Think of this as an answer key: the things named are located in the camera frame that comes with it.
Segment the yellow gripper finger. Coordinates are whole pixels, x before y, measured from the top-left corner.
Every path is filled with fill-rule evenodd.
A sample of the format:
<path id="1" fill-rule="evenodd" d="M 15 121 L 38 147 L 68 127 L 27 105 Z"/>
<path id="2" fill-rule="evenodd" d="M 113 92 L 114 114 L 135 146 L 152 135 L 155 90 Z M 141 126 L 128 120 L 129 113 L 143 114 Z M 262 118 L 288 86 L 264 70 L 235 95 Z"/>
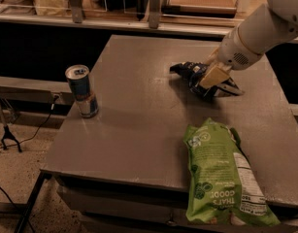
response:
<path id="1" fill-rule="evenodd" d="M 212 64 L 204 77 L 200 80 L 200 85 L 206 89 L 214 85 L 225 82 L 230 78 L 231 67 L 222 63 Z"/>
<path id="2" fill-rule="evenodd" d="M 212 65 L 218 62 L 218 48 L 213 50 L 208 58 L 205 60 L 206 65 Z"/>

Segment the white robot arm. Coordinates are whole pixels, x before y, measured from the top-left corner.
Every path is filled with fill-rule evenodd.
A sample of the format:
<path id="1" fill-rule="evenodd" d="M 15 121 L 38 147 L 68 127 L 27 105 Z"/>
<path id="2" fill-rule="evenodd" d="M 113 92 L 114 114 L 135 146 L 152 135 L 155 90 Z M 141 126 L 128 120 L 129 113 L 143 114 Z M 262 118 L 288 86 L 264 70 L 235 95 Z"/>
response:
<path id="1" fill-rule="evenodd" d="M 231 70 L 247 69 L 268 50 L 297 37 L 298 0 L 267 0 L 223 38 L 197 84 L 211 88 L 223 83 Z"/>

